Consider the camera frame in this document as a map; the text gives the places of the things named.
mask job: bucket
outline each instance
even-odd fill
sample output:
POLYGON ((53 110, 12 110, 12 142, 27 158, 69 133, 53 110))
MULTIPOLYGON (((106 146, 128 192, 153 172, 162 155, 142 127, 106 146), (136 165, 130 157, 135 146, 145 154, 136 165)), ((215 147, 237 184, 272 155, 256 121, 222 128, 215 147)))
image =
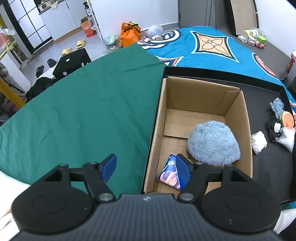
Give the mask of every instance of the bucket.
POLYGON ((290 71, 292 69, 293 64, 295 63, 295 60, 296 60, 296 50, 294 50, 291 53, 291 60, 290 60, 290 63, 288 64, 288 71, 290 71))
POLYGON ((265 36, 265 32, 262 29, 258 29, 258 28, 251 28, 248 30, 243 30, 241 32, 241 36, 245 37, 246 39, 248 38, 248 36, 251 36, 254 39, 258 39, 260 35, 265 36))

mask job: plastic bag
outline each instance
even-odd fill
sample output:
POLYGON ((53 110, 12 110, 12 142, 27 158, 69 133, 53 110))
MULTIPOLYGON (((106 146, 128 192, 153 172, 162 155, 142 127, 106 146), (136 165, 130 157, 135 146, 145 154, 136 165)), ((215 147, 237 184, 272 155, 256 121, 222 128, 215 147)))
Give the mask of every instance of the plastic bag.
POLYGON ((163 27, 160 25, 152 25, 148 31, 147 36, 148 38, 154 37, 156 35, 161 35, 163 33, 163 27))
POLYGON ((1 33, 6 35, 6 36, 15 35, 15 31, 13 29, 8 29, 8 28, 2 29, 1 33))
POLYGON ((112 50, 117 48, 118 41, 119 41, 118 35, 110 35, 104 39, 103 43, 105 44, 107 50, 112 50))
POLYGON ((133 22, 122 23, 120 35, 123 47, 127 47, 141 39, 141 28, 133 22))

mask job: blue gripper pad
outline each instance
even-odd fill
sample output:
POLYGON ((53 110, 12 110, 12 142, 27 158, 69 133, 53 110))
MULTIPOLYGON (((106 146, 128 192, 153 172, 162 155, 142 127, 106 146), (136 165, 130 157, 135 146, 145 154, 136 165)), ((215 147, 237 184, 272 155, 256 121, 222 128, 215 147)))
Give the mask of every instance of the blue gripper pad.
POLYGON ((179 155, 176 156, 176 168, 178 170, 180 185, 182 182, 185 187, 191 178, 191 174, 189 166, 179 155))
POLYGON ((115 171, 116 155, 110 154, 104 161, 100 163, 100 165, 103 165, 103 168, 101 169, 101 177, 103 181, 106 183, 109 181, 110 177, 115 171))

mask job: crumpled tissue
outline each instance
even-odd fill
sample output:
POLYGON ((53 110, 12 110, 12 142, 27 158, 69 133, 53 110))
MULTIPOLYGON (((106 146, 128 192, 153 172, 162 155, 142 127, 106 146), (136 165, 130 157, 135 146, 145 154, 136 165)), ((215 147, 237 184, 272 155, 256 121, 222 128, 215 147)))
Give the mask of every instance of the crumpled tissue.
POLYGON ((252 148, 256 154, 260 153, 267 146, 267 141, 262 131, 252 135, 252 148))

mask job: beige slipper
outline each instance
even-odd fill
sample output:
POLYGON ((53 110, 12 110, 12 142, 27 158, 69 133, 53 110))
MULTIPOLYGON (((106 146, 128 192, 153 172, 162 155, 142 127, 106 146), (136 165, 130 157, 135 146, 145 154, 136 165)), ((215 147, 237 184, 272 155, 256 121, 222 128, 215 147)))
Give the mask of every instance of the beige slipper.
POLYGON ((62 52, 62 57, 69 54, 71 52, 71 50, 72 50, 71 47, 64 49, 63 52, 62 52))
POLYGON ((76 48, 77 48, 77 49, 80 49, 80 48, 84 47, 84 45, 85 45, 85 40, 84 40, 84 39, 79 40, 79 41, 77 42, 77 46, 76 46, 76 48))

